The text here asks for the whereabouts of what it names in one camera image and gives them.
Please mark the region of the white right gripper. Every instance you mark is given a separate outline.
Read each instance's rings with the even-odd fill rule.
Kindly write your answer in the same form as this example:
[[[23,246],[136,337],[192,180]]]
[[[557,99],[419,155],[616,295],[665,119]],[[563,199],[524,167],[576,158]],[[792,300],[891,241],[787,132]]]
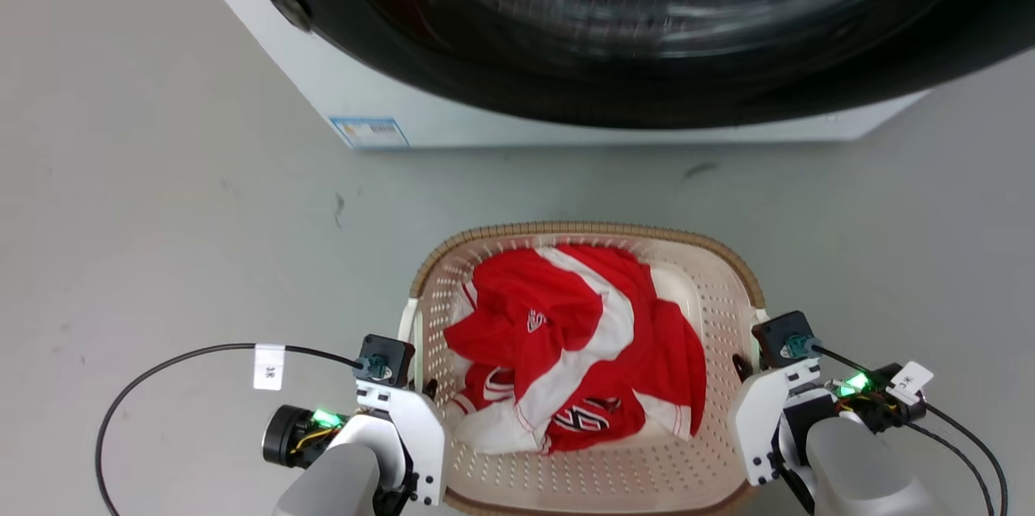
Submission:
[[[783,409],[823,399],[818,360],[807,357],[760,374],[750,355],[735,353],[732,364],[743,384],[731,408],[731,441],[748,484],[772,482],[783,467],[805,476],[806,487],[814,488],[812,469],[805,466]]]

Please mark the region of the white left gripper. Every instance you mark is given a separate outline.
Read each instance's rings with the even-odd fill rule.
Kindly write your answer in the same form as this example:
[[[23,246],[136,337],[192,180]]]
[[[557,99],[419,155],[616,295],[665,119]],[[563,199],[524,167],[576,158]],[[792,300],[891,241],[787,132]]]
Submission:
[[[358,381],[357,402],[366,411],[355,443],[369,447],[384,489],[407,487],[422,505],[438,506],[445,495],[447,428],[437,408],[439,380],[423,387],[389,387]]]

